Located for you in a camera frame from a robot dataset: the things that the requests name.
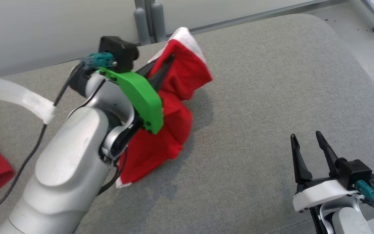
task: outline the gray cushion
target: gray cushion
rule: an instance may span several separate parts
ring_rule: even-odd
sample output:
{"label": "gray cushion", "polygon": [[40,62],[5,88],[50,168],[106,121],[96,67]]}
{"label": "gray cushion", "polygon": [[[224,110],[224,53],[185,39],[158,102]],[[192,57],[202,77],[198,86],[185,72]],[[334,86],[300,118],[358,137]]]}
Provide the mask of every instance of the gray cushion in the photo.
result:
{"label": "gray cushion", "polygon": [[[176,160],[128,188],[98,197],[77,230],[89,233],[314,233],[297,213],[290,135],[314,177],[327,176],[320,130],[338,156],[374,170],[374,84],[337,35],[310,15],[287,15],[195,36],[214,81],[185,104],[193,130]],[[140,48],[139,68],[164,44]],[[69,62],[5,77],[53,100]],[[83,102],[64,95],[42,148]],[[0,152],[18,170],[42,122],[0,102]],[[0,207],[21,196],[37,157]],[[7,186],[0,190],[0,198]],[[367,218],[374,211],[365,209]]]}

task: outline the white cable tie label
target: white cable tie label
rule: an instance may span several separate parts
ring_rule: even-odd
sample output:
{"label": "white cable tie label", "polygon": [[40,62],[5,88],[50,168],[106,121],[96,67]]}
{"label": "white cable tie label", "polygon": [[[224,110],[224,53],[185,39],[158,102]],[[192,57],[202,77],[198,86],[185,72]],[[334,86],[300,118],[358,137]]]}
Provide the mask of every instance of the white cable tie label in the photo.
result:
{"label": "white cable tie label", "polygon": [[15,103],[27,108],[37,117],[49,124],[53,119],[53,102],[23,86],[0,78],[0,100]]}

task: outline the green plastic part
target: green plastic part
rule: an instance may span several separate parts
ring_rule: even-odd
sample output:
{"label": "green plastic part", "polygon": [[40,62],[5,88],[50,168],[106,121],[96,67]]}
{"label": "green plastic part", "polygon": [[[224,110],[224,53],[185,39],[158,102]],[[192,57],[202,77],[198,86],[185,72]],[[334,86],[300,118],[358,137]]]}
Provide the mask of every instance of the green plastic part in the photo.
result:
{"label": "green plastic part", "polygon": [[99,70],[106,73],[106,78],[120,86],[143,119],[145,129],[157,134],[164,125],[162,100],[147,79],[132,71],[116,73],[107,68],[99,68]]}

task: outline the black cable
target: black cable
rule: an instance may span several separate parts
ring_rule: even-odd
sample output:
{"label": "black cable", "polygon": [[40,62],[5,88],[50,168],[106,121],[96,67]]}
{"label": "black cable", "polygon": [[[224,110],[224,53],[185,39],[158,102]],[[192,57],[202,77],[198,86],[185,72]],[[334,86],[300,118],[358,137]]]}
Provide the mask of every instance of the black cable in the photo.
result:
{"label": "black cable", "polygon": [[[84,66],[84,62],[81,62],[78,66],[79,66],[79,68],[81,68],[82,66]],[[55,102],[53,103],[53,106],[57,106],[58,102],[60,101],[61,97],[63,96],[64,92],[66,91],[66,89],[67,89],[67,87],[68,87],[68,85],[70,83],[70,79],[71,79],[72,76],[73,76],[73,74],[70,74],[69,78],[64,83],[63,87],[61,88],[60,92],[58,93],[58,95],[57,95],[57,97],[55,99]],[[47,124],[43,124],[43,128],[41,129],[40,136],[38,137],[37,143],[34,145],[34,148],[30,152],[30,154],[27,156],[27,158],[24,160],[24,162],[22,163],[21,167],[19,168],[18,173],[15,176],[14,180],[12,181],[11,186],[9,187],[8,191],[4,194],[4,197],[0,200],[0,205],[9,196],[9,194],[11,193],[11,191],[14,188],[15,184],[17,183],[17,181],[19,179],[19,176],[22,173],[22,170],[24,170],[25,165],[27,165],[28,161],[31,159],[31,157],[34,155],[34,153],[37,151],[38,147],[40,146],[41,141],[43,140],[44,133],[46,132],[46,128],[47,128]]]}
{"label": "black cable", "polygon": [[122,174],[123,168],[125,167],[127,157],[128,157],[128,148],[125,149],[125,158],[123,159],[122,168],[119,170],[119,167],[116,167],[115,175],[106,185],[102,186],[97,196],[99,196],[100,194],[108,190],[108,188],[110,188],[115,183],[115,181],[119,178],[119,176]]}

